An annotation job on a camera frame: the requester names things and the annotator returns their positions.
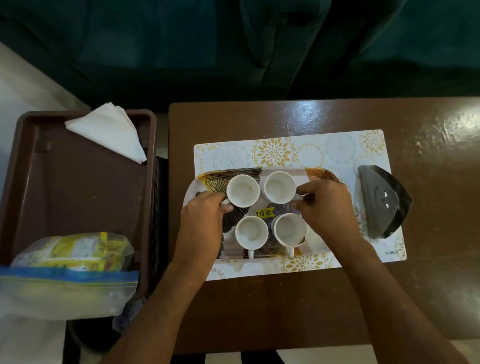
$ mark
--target plastic bag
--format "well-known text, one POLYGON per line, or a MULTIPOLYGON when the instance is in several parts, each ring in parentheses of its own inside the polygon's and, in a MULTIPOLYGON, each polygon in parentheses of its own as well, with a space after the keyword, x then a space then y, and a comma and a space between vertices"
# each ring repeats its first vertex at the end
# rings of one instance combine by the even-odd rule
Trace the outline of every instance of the plastic bag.
POLYGON ((0 267, 0 316, 44 320, 115 316, 136 291, 138 271, 0 267))
POLYGON ((18 254, 11 267, 66 267, 79 271, 125 270, 134 254, 128 239, 111 232, 51 236, 18 254))

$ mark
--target yellow package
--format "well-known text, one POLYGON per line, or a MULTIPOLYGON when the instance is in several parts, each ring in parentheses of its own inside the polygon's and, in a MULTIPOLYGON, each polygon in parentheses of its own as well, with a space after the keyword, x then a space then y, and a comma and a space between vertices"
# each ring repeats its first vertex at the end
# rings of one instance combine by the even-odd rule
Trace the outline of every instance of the yellow package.
POLYGON ((125 270, 133 257, 128 239, 111 232, 50 236, 37 240, 12 267, 66 267, 78 271, 125 270))

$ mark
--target floral placemat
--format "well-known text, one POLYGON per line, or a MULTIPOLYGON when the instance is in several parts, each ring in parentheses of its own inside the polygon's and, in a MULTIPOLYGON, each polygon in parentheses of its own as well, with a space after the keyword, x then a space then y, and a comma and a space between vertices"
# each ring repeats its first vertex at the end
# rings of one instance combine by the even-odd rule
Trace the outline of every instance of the floral placemat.
MULTIPOLYGON (((376 164, 391 172, 381 130, 198 144, 193 155, 196 176, 213 170, 249 167, 326 168, 347 185, 359 228, 380 259, 392 262, 407 258, 401 228, 387 239, 372 240, 367 236, 358 167, 376 164)), ((330 251, 293 258, 218 259, 207 280, 335 267, 340 264, 330 251)))

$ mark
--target wooden table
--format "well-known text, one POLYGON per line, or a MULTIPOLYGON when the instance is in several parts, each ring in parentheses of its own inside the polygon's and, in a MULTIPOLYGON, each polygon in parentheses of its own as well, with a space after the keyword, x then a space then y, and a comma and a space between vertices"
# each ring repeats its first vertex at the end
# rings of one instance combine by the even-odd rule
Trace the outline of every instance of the wooden table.
MULTIPOLYGON (((480 98, 186 103, 168 117, 170 257, 195 144, 382 129, 392 172, 413 197, 408 259, 387 266, 448 338, 480 337, 480 98)), ((206 282, 175 353, 369 341, 338 268, 206 282)))

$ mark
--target price sticker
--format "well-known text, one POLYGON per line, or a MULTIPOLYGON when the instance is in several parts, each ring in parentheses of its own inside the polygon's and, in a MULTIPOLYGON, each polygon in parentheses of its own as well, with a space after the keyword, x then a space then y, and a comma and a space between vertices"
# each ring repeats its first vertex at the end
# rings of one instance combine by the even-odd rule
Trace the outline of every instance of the price sticker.
POLYGON ((264 208, 263 210, 257 210, 255 211, 255 214, 259 217, 259 218, 272 218, 274 217, 274 213, 273 213, 273 207, 269 207, 269 208, 264 208))

